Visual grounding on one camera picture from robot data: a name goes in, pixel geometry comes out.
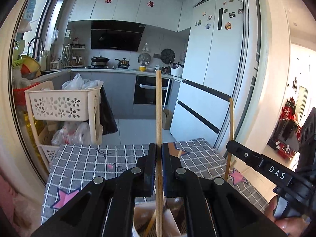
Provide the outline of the person's right hand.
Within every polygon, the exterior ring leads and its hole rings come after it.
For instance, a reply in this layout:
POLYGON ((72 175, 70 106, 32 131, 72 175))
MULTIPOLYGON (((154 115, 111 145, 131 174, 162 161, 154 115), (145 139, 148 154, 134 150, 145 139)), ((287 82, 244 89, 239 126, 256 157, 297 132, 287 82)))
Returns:
POLYGON ((274 196, 265 208, 264 215, 283 230, 287 236, 315 236, 315 221, 306 216, 276 219, 274 210, 277 202, 278 197, 274 196))

